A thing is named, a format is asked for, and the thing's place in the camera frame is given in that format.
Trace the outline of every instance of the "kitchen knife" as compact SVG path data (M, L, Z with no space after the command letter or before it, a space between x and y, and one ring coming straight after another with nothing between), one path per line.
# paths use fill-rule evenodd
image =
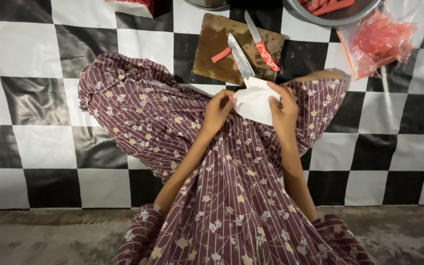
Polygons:
M246 23L248 24L248 27L250 28L251 35L253 36L256 48L258 48L258 51L263 58L263 60L266 62L266 64L269 66L269 68L273 69L274 71L279 71L279 67L274 63L274 60L272 59L269 52L264 47L264 42L261 39L260 34L258 33L258 29L253 23L253 20L251 19L250 14L248 11L244 12L244 20L246 20Z
M254 76L253 68L251 68L250 62L244 55L243 50L241 49L237 40L233 37L232 33L228 34L228 45L232 49L233 57L235 62L238 65L238 69L243 76L243 80L248 77Z

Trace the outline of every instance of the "red knife handle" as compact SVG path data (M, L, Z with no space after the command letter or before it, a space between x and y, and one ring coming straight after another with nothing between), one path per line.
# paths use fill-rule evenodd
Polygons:
M273 69L274 71L279 71L279 67L274 63L274 60L272 59L269 52L264 47L264 42L258 42L256 44L256 48L258 48L258 51L263 58L263 60L266 62L266 64L269 66L269 68Z

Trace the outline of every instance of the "black and white checkered mat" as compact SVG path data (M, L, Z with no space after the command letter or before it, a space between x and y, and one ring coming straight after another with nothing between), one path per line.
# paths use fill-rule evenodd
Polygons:
M397 2L397 12L415 0ZM424 0L406 68L353 81L324 135L302 157L317 205L424 204ZM349 71L334 30L293 18L267 1L216 12L288 36L278 82L315 70ZM78 108L82 67L119 52L165 65L179 83L209 94L234 87L191 72L205 11L156 0L156 18L115 13L102 0L0 0L0 209L130 208L152 202L161 182L127 157Z

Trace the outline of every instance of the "floral dress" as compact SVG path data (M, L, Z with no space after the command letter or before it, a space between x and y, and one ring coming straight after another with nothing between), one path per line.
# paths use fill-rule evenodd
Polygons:
M302 155L332 120L348 84L285 85L299 106ZM79 99L124 152L166 182L200 132L210 97L178 85L150 60L103 54L82 70ZM273 128L232 111L169 213L140 208L117 264L374 264L338 216L305 217L279 180L280 159Z

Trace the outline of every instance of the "hand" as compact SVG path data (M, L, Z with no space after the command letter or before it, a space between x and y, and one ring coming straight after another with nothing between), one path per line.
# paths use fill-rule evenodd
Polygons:
M281 95L280 102L273 96L268 99L272 113L272 124L279 141L282 143L283 141L295 139L295 124L299 107L295 102L292 90L269 81L268 86Z
M222 128L228 114L233 109L233 104L237 101L233 97L234 95L235 92L224 89L210 100L209 104L205 107L202 132L213 137Z

